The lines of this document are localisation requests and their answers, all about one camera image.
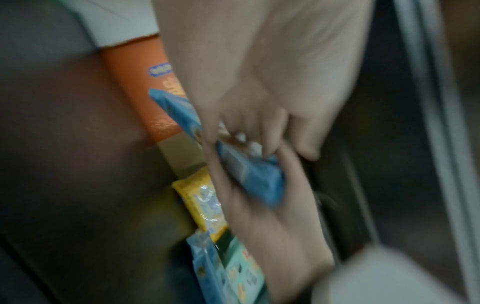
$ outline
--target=orange box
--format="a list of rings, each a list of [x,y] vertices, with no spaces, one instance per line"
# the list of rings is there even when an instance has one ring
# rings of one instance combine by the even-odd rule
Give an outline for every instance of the orange box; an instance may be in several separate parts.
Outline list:
[[[185,96],[168,63],[158,35],[101,50],[101,56],[123,87],[152,138],[158,142],[181,128],[149,97],[149,89]]]

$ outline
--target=yellow plastic wrapper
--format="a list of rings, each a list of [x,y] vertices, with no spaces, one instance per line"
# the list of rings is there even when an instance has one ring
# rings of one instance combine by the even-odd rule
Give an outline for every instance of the yellow plastic wrapper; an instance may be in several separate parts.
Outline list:
[[[227,222],[207,168],[174,182],[172,187],[183,199],[198,227],[210,232],[212,241],[216,242],[227,229]]]

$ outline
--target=white sleeve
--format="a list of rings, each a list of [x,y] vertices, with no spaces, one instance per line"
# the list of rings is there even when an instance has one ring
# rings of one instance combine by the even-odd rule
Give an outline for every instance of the white sleeve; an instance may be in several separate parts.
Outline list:
[[[460,304],[437,279],[406,256],[369,248],[312,289],[312,304]]]

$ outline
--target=snack package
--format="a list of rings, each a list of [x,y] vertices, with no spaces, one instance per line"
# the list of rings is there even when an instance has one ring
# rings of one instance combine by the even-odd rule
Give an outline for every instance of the snack package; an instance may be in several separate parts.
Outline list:
[[[173,182],[197,226],[210,233],[216,242],[227,229],[222,207],[206,167],[182,180]]]
[[[226,274],[240,304],[253,304],[265,282],[262,270],[247,249],[234,238],[226,252]]]
[[[187,99],[155,89],[150,89],[149,95],[187,134],[202,143],[200,120]],[[276,158],[262,159],[259,147],[230,136],[219,126],[217,151],[228,173],[248,194],[275,207],[284,195],[284,176]]]
[[[186,241],[190,245],[193,269],[206,304],[238,304],[209,233],[195,233]]]

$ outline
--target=blue logo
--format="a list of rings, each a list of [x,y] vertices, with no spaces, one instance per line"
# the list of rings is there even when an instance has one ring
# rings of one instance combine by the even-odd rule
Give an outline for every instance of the blue logo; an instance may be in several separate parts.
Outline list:
[[[172,72],[172,66],[168,62],[148,68],[148,73],[153,77],[163,76]]]

